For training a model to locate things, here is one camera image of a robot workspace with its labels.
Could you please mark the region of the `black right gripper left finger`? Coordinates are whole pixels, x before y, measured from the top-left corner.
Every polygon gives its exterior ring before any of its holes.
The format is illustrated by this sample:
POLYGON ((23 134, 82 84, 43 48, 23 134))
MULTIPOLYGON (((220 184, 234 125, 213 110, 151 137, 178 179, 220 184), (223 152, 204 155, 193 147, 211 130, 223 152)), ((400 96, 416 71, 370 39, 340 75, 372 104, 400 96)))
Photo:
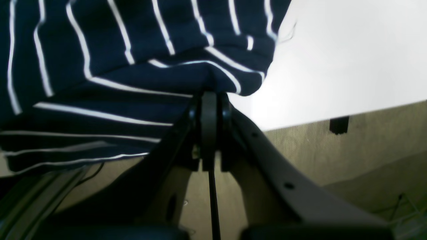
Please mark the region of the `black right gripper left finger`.
POLYGON ((218 100, 194 97, 161 142, 107 188, 47 218, 35 240, 189 240, 178 227, 189 178, 202 170, 215 185, 218 100))

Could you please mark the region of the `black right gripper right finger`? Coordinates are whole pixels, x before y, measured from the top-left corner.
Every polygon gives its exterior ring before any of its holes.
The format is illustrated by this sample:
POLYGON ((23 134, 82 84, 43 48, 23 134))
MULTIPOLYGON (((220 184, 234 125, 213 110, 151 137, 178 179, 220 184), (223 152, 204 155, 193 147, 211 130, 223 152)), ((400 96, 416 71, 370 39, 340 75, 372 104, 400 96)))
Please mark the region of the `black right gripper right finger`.
POLYGON ((263 132, 219 95, 221 169, 238 183, 248 226, 241 240, 393 240, 387 223, 297 170, 263 132))

